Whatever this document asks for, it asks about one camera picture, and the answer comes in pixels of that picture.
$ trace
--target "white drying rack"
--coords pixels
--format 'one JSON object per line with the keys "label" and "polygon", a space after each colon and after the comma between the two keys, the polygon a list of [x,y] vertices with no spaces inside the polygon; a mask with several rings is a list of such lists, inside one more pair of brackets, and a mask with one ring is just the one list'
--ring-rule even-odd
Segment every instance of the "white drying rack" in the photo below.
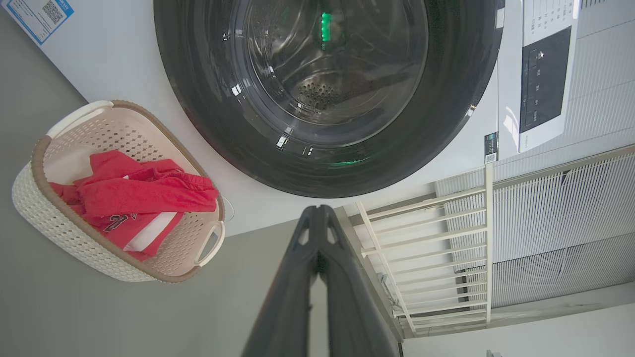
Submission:
{"label": "white drying rack", "polygon": [[[387,279],[392,285],[394,292],[399,299],[401,304],[401,310],[395,311],[393,309],[394,317],[404,316],[412,330],[412,334],[414,336],[424,334],[424,330],[427,330],[431,327],[446,327],[450,325],[459,325],[469,323],[467,326],[456,326],[451,327],[449,330],[460,330],[461,328],[478,328],[478,327],[487,327],[487,325],[491,321],[491,271],[492,271],[492,262],[493,262],[493,247],[492,247],[492,229],[493,229],[493,169],[492,164],[488,164],[484,167],[483,173],[485,176],[484,182],[485,185],[481,187],[476,187],[473,189],[469,189],[466,191],[457,192],[454,194],[449,194],[447,196],[441,196],[438,198],[427,199],[425,201],[415,203],[412,205],[407,205],[399,208],[395,208],[392,210],[387,210],[379,213],[368,214],[364,205],[361,202],[357,202],[357,207],[359,208],[360,216],[364,222],[366,229],[368,230],[368,234],[373,242],[373,248],[365,249],[362,251],[362,256],[366,257],[369,255],[378,255],[383,268],[386,271]],[[438,206],[440,204],[448,203],[451,201],[455,201],[458,199],[468,198],[470,196],[475,196],[478,194],[484,194],[484,202],[485,205],[480,208],[475,208],[471,210],[465,210],[458,213],[453,213],[449,215],[442,215],[440,217],[435,217],[433,219],[422,220],[419,222],[414,222],[410,224],[406,224],[403,226],[392,227],[390,229],[384,229],[381,231],[376,231],[373,228],[373,224],[371,220],[379,219],[381,217],[386,216],[395,216],[402,213],[412,212],[413,210],[418,210],[425,207]],[[379,242],[378,236],[389,232],[400,231],[403,229],[411,229],[416,227],[422,227],[433,223],[443,222],[450,219],[456,219],[459,217],[464,217],[468,215],[474,215],[480,212],[485,212],[485,224],[478,225],[474,227],[469,227],[466,229],[461,229],[458,231],[449,231],[443,232],[440,234],[433,234],[428,236],[423,236],[421,238],[409,239],[406,241],[401,241],[399,243],[386,244],[381,245]],[[458,246],[451,249],[444,250],[436,250],[432,252],[425,252],[424,254],[418,255],[410,255],[408,257],[403,257],[400,259],[387,259],[386,253],[391,252],[397,249],[408,248],[411,245],[419,244],[419,243],[429,243],[429,242],[438,242],[444,241],[446,239],[457,238],[461,236],[466,236],[468,234],[481,233],[484,232],[486,234],[486,239],[484,243]],[[424,259],[427,257],[435,257],[439,255],[452,254],[456,252],[460,252],[463,250],[472,250],[477,248],[485,248],[485,256],[476,257],[468,260],[459,260],[459,261],[451,261],[443,264],[433,264],[433,265],[421,265],[417,266],[414,269],[409,269],[407,271],[397,271],[397,274],[402,273],[415,273],[415,272],[425,272],[433,269],[440,268],[454,268],[457,266],[462,266],[466,264],[472,264],[477,262],[485,261],[485,268],[482,269],[464,269],[462,272],[453,273],[453,274],[444,274],[437,275],[431,277],[425,277],[417,280],[409,280],[409,281],[398,281],[395,279],[395,270],[392,268],[391,264],[396,262],[401,262],[404,260],[413,260],[413,259]],[[477,274],[485,273],[485,280],[474,279],[473,277]],[[457,278],[463,278],[467,280],[465,283],[454,283]],[[412,285],[415,283],[442,283],[442,281],[447,281],[448,283],[441,285],[434,285],[431,287],[418,288],[418,289],[407,289],[404,288],[406,285]],[[475,287],[485,287],[485,290],[474,289]],[[435,293],[443,290],[456,290],[458,288],[468,288],[468,292],[458,293],[455,295],[449,295],[447,297],[433,297],[429,300],[417,301],[415,304],[421,303],[435,303],[428,304],[428,306],[414,308],[412,305],[407,304],[404,300],[405,295],[422,295],[427,293]],[[450,300],[457,299],[462,297],[475,297],[477,295],[485,296],[485,299],[479,300],[468,300],[465,302],[456,302],[452,304],[438,304],[439,301],[442,300]],[[414,314],[424,314],[426,316],[412,316]]]}

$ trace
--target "front-load washing machine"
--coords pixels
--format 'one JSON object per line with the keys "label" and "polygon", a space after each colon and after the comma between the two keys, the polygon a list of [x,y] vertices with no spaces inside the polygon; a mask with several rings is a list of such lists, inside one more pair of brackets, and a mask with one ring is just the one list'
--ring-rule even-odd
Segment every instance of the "front-load washing machine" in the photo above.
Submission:
{"label": "front-load washing machine", "polygon": [[38,2],[19,3],[3,1],[87,100],[136,102],[183,142],[233,210],[230,235],[559,135],[578,5],[64,1],[34,31]]}

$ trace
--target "paper label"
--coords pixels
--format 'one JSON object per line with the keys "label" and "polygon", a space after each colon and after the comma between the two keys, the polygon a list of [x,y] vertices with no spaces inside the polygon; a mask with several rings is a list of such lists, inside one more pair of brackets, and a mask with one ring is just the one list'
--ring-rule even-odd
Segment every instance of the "paper label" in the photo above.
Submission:
{"label": "paper label", "polygon": [[74,12],[66,0],[10,0],[6,8],[39,44]]}

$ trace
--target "laundry basket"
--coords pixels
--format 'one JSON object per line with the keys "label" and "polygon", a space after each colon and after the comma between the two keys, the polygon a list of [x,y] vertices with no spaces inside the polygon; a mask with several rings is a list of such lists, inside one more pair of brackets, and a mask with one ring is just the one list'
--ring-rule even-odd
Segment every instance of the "laundry basket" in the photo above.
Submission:
{"label": "laundry basket", "polygon": [[[144,108],[120,100],[94,102],[57,123],[37,143],[13,184],[15,208],[56,245],[98,271],[123,281],[177,283],[195,275],[225,237],[220,195],[215,212],[187,212],[143,262],[102,236],[53,192],[49,182],[71,184],[91,175],[90,154],[119,150],[137,161],[172,159],[187,173],[206,176],[183,145]],[[218,239],[200,258],[214,230]]]}

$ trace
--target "printed number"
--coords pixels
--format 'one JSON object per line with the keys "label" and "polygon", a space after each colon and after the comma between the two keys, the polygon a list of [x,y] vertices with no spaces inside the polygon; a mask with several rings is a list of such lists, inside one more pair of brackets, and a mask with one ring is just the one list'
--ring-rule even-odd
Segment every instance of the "printed number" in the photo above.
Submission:
{"label": "printed number", "polygon": [[104,229],[104,232],[110,232],[111,230],[119,227],[119,225],[122,224],[123,222],[126,222],[127,219],[128,219],[128,215],[112,215],[112,216],[110,216],[110,221],[112,223],[109,224],[108,227],[106,227]]}

